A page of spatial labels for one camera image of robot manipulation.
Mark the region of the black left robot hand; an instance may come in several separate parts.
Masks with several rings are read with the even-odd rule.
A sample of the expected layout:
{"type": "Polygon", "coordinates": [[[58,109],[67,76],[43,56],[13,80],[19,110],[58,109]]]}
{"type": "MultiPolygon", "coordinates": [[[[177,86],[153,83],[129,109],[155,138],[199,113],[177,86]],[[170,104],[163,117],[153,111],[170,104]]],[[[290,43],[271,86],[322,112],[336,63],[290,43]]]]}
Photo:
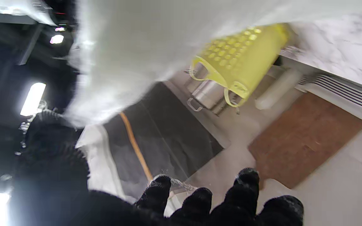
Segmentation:
{"type": "Polygon", "coordinates": [[[8,203],[13,226],[302,226],[304,207],[294,196],[269,199],[256,213],[260,176],[244,168],[224,201],[211,209],[212,193],[202,187],[165,217],[171,178],[158,175],[140,199],[125,200],[88,188],[89,165],[76,148],[77,130],[51,110],[35,115],[18,157],[8,203]]]}

